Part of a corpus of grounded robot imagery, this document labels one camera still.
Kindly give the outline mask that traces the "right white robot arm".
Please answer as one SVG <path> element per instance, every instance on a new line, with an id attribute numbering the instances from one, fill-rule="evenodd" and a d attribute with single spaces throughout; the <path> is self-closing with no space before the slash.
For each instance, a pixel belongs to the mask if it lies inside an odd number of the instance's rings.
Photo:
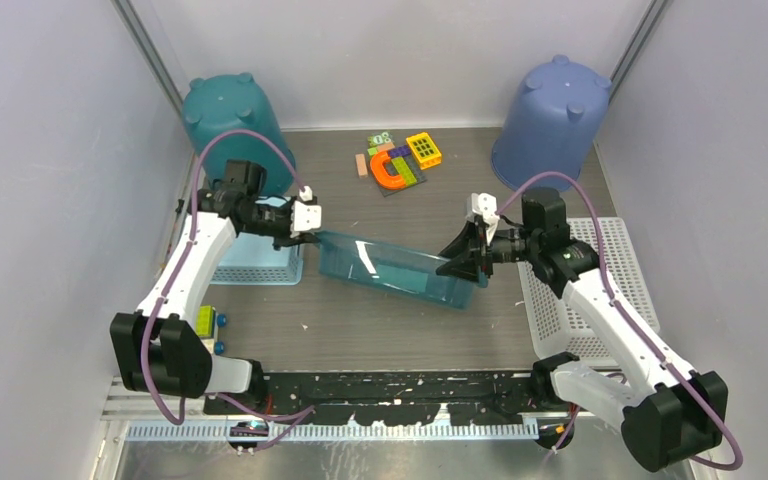
<path id="1" fill-rule="evenodd" d="M 471 194 L 465 225 L 441 251 L 446 261 L 437 274 L 480 284 L 497 264 L 526 263 L 534 279 L 587 323 L 626 378 L 620 383 L 574 353 L 556 353 L 532 367 L 534 403 L 549 411 L 562 404 L 589 411 L 617 429 L 650 472 L 719 446 L 727 437 L 725 381 L 676 354 L 628 303 L 600 252 L 603 237 L 589 244 L 573 236 L 557 190 L 526 190 L 521 211 L 521 221 L 502 230 L 496 198 Z"/>

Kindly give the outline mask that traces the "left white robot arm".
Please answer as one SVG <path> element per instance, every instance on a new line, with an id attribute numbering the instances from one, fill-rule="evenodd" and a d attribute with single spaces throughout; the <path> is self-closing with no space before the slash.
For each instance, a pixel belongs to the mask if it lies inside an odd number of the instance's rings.
<path id="1" fill-rule="evenodd" d="M 116 314 L 110 324 L 126 389 L 192 399 L 228 393 L 244 414 L 265 405 L 259 363 L 214 353 L 196 326 L 213 275 L 239 235 L 268 238 L 276 249 L 317 240 L 322 207 L 312 188 L 303 185 L 271 205 L 264 193 L 266 178 L 261 165 L 231 160 L 223 179 L 197 190 L 184 233 L 155 286 L 133 312 Z"/>

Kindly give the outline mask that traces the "blue plastic bucket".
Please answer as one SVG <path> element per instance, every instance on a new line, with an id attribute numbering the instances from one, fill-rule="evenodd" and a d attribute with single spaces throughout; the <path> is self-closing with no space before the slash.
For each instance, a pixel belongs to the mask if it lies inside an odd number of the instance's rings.
<path id="1" fill-rule="evenodd" d="M 609 107 L 612 81 L 565 55 L 530 70 L 491 150 L 511 190 L 547 171 L 578 179 Z"/>

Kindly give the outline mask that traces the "light blue basket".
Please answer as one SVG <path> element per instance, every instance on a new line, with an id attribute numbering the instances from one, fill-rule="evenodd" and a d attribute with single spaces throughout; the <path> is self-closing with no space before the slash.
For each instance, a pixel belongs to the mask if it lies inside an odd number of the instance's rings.
<path id="1" fill-rule="evenodd" d="M 300 282 L 303 246 L 275 250 L 271 237 L 240 233 L 211 279 L 216 285 L 289 286 Z"/>

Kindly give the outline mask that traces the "white plastic basket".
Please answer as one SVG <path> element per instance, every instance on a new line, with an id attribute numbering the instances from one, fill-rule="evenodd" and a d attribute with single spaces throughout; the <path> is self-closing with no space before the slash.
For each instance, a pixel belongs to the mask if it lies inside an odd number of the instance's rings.
<path id="1" fill-rule="evenodd" d="M 644 280 L 626 224 L 620 217 L 601 217 L 606 262 L 624 298 L 658 333 L 660 323 Z M 584 319 L 567 308 L 540 282 L 526 262 L 518 265 L 524 306 L 534 353 L 546 358 L 570 352 L 597 370 L 616 370 L 617 362 Z"/>

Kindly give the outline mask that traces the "teal bottom basket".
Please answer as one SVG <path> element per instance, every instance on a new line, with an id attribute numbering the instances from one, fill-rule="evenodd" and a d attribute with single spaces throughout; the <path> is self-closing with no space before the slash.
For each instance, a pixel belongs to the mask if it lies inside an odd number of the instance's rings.
<path id="1" fill-rule="evenodd" d="M 474 291 L 488 286 L 436 273 L 446 260 L 423 251 L 346 233 L 317 233 L 319 273 L 441 306 L 464 310 Z"/>

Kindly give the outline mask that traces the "teal plastic bucket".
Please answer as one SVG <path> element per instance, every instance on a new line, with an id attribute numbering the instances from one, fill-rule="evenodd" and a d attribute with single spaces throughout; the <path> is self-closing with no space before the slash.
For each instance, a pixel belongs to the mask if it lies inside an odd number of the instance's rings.
<path id="1" fill-rule="evenodd" d="M 265 91 L 250 72 L 191 80 L 182 116 L 197 153 L 227 131 L 247 129 L 269 139 L 291 164 L 296 163 Z M 209 183 L 223 178 L 229 160 L 247 160 L 264 167 L 267 171 L 264 195 L 282 195 L 294 184 L 293 176 L 278 154 L 249 135 L 225 137 L 210 150 L 203 162 Z"/>

